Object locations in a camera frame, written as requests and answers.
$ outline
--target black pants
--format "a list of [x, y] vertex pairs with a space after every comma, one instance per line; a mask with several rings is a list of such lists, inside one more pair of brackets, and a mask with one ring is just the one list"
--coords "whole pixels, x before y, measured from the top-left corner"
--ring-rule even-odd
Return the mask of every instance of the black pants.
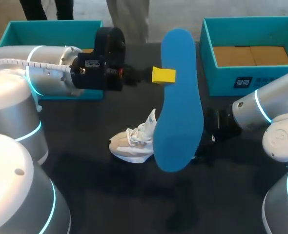
[[[20, 0], [27, 20], [47, 20], [41, 0]], [[55, 0], [58, 20], [73, 20], [74, 0]]]

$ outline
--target shoe insole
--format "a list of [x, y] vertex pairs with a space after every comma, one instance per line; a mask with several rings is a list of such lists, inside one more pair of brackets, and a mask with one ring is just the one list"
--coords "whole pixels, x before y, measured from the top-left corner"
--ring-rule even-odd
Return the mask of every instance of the shoe insole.
[[176, 70], [176, 79], [164, 85], [163, 109], [154, 131], [154, 155], [161, 170], [175, 172], [194, 157], [204, 129], [191, 34], [183, 29], [168, 32], [161, 55], [162, 67]]

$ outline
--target shoelace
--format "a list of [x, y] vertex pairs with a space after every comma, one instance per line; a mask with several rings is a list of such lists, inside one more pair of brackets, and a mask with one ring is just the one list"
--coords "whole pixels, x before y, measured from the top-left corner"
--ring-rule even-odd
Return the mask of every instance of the shoelace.
[[129, 145], [134, 146], [138, 142], [151, 143], [153, 141], [152, 137], [144, 137], [143, 132], [144, 123], [140, 124], [137, 128], [133, 130], [128, 128], [126, 130], [126, 135]]

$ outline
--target gray floor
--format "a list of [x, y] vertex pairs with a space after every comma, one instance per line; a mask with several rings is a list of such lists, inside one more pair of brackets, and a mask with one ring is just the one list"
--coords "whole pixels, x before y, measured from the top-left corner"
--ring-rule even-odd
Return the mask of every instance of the gray floor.
[[[42, 1], [48, 18], [55, 19], [54, 0]], [[190, 30], [197, 39], [204, 17], [268, 15], [288, 15], [288, 0], [151, 0], [149, 41], [161, 41], [174, 27]], [[75, 0], [74, 17], [112, 25], [106, 0]], [[0, 38], [11, 20], [25, 20], [19, 0], [0, 0]]]

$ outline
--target cardboard box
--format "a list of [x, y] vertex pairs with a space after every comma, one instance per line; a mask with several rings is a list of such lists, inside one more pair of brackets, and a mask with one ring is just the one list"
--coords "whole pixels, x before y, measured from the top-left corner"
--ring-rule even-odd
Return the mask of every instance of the cardboard box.
[[93, 49], [82, 49], [82, 51], [85, 53], [91, 53], [93, 52]]
[[205, 18], [200, 53], [211, 96], [247, 95], [288, 73], [288, 17]]
[[219, 67], [256, 65], [249, 46], [216, 46], [213, 50]]
[[[12, 21], [5, 29], [0, 40], [0, 47], [8, 45], [67, 45], [80, 49], [94, 48], [96, 32], [102, 26], [102, 21], [97, 20]], [[41, 96], [40, 98], [102, 99], [103, 91], [85, 90], [80, 97]]]
[[288, 65], [283, 46], [215, 46], [219, 67]]
[[283, 46], [250, 47], [256, 66], [288, 65], [288, 55]]

